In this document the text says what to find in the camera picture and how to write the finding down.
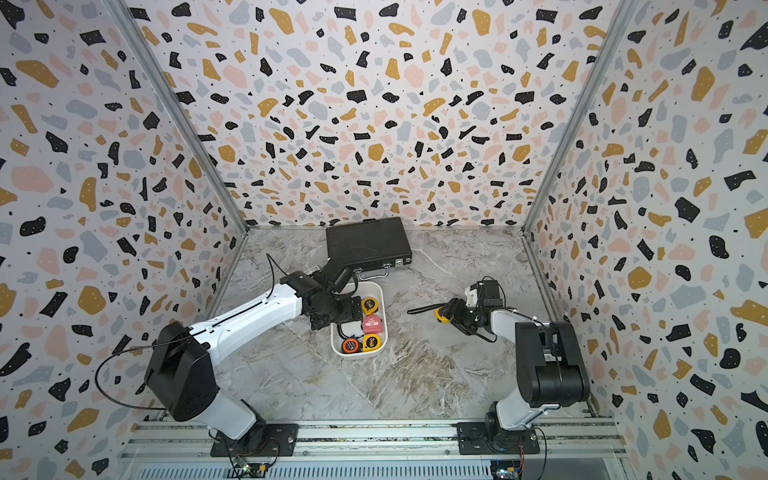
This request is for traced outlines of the pink tape measure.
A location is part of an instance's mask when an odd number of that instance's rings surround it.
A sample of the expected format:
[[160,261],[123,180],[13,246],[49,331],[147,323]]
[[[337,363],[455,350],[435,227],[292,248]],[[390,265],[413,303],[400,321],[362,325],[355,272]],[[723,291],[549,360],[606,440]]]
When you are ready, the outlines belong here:
[[384,321],[378,315],[367,315],[362,321],[362,332],[364,335],[380,335],[384,331]]

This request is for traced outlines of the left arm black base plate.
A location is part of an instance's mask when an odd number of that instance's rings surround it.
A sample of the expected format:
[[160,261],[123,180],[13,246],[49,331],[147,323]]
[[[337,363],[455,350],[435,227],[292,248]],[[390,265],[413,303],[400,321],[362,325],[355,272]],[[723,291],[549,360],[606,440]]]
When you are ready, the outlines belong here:
[[292,456],[298,439],[295,423],[257,423],[241,439],[218,432],[210,450],[213,458]]

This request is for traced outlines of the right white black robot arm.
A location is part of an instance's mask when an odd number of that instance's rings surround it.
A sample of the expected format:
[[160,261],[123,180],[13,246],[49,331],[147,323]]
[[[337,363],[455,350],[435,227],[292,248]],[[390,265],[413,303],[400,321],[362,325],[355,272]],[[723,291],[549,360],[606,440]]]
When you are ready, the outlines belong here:
[[487,343],[515,346],[516,386],[486,414],[490,434],[530,429],[540,416],[588,399],[590,382],[573,326],[544,321],[506,304],[498,281],[485,277],[434,309],[442,323]]

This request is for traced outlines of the white plastic storage tray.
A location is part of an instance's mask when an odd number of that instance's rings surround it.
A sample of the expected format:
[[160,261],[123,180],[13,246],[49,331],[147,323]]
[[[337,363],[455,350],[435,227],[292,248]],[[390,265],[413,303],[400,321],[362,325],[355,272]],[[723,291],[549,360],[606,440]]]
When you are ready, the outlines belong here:
[[348,284],[343,290],[343,293],[352,293],[352,296],[360,296],[361,299],[365,297],[374,297],[378,300],[380,308],[376,315],[381,317],[384,321],[384,331],[379,335],[382,339],[382,347],[377,351],[360,352],[355,354],[344,354],[341,349],[341,344],[346,338],[357,338],[361,343],[363,339],[362,321],[361,322],[349,322],[344,324],[334,324],[331,327],[331,347],[333,352],[345,359],[362,359],[366,357],[374,356],[383,351],[389,338],[386,307],[384,305],[384,295],[381,286],[373,281],[359,282],[357,285],[352,283]]

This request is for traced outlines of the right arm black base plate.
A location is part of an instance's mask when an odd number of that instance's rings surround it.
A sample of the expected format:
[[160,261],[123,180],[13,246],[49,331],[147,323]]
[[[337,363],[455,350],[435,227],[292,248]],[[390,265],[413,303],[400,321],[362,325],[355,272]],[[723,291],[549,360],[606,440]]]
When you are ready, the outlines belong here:
[[456,433],[461,455],[528,455],[541,450],[532,429],[510,431],[484,422],[459,422]]

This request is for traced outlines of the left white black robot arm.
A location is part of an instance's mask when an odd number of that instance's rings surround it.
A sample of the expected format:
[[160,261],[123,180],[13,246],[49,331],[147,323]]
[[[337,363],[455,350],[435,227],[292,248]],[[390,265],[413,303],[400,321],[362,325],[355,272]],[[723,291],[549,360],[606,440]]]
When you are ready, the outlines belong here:
[[268,292],[211,320],[190,327],[172,323],[153,344],[144,383],[172,418],[198,421],[230,441],[261,442],[263,419],[217,383],[215,367],[271,328],[305,316],[313,330],[362,318],[353,269],[330,260],[320,270],[295,271]]

